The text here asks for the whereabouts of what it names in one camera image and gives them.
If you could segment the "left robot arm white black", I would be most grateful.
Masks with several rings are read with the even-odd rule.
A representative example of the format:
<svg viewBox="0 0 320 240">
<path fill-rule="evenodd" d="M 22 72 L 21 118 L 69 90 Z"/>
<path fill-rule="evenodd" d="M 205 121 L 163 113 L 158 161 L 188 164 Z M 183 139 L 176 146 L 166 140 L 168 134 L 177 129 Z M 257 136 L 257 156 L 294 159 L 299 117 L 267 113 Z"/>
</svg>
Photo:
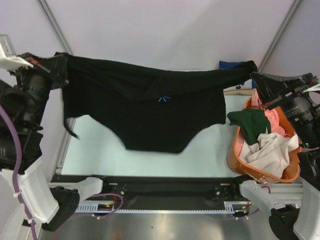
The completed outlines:
<svg viewBox="0 0 320 240">
<path fill-rule="evenodd" d="M 12 185 L 26 222 L 54 232 L 80 202 L 77 189 L 49 187 L 41 166 L 41 122 L 50 92 L 68 85 L 67 56 L 24 53 L 2 58 L 0 66 L 16 78 L 15 86 L 0 83 L 0 175 Z"/>
</svg>

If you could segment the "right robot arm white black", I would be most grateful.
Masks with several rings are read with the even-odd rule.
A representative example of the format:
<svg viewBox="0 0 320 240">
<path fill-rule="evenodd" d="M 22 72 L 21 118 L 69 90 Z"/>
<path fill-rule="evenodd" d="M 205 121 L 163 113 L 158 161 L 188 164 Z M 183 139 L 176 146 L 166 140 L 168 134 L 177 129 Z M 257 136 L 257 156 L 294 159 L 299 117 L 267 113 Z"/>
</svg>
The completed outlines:
<svg viewBox="0 0 320 240">
<path fill-rule="evenodd" d="M 308 151 L 294 153 L 299 173 L 297 183 L 275 183 L 263 189 L 256 180 L 237 183 L 231 196 L 247 198 L 268 217 L 279 240 L 318 240 L 320 238 L 320 103 L 311 93 L 320 92 L 320 81 L 312 73 L 285 77 L 254 72 L 251 74 L 264 109 L 279 107 L 300 146 Z"/>
</svg>

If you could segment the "black t-shirt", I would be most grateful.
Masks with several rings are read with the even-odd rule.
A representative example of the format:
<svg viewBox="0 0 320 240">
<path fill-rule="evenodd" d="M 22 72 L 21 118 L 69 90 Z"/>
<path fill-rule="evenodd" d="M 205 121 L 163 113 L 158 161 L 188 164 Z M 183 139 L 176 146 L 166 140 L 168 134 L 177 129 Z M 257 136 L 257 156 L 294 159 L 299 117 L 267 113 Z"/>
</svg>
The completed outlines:
<svg viewBox="0 0 320 240">
<path fill-rule="evenodd" d="M 226 122 L 224 89 L 257 71 L 249 60 L 227 69 L 171 71 L 64 53 L 65 120 L 90 116 L 127 150 L 181 153 L 202 130 Z"/>
</svg>

